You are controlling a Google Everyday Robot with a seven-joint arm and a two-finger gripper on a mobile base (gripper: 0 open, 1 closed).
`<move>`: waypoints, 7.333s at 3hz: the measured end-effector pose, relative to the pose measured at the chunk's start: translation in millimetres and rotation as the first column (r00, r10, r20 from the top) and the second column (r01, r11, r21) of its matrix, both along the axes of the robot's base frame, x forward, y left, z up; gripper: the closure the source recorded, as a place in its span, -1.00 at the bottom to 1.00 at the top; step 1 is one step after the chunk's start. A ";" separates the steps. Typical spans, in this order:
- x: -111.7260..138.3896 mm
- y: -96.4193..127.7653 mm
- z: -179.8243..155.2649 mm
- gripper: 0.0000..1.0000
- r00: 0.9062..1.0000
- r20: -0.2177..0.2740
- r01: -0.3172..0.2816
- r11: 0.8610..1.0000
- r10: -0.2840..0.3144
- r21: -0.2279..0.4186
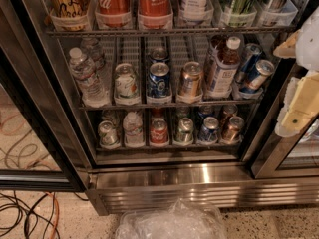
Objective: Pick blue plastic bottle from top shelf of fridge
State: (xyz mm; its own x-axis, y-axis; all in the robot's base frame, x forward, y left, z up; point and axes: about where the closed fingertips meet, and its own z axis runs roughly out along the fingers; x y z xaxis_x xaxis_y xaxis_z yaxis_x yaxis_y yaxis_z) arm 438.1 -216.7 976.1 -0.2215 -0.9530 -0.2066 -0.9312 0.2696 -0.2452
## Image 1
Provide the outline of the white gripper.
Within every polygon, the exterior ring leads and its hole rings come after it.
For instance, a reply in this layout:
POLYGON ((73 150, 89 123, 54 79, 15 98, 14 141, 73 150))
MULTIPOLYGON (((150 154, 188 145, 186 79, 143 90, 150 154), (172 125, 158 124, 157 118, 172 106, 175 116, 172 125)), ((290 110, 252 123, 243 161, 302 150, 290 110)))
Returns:
POLYGON ((319 7, 277 46, 273 55, 289 59, 310 70, 304 77, 292 77, 287 85, 284 106, 280 110, 275 133, 280 137, 297 135, 319 114, 319 7))

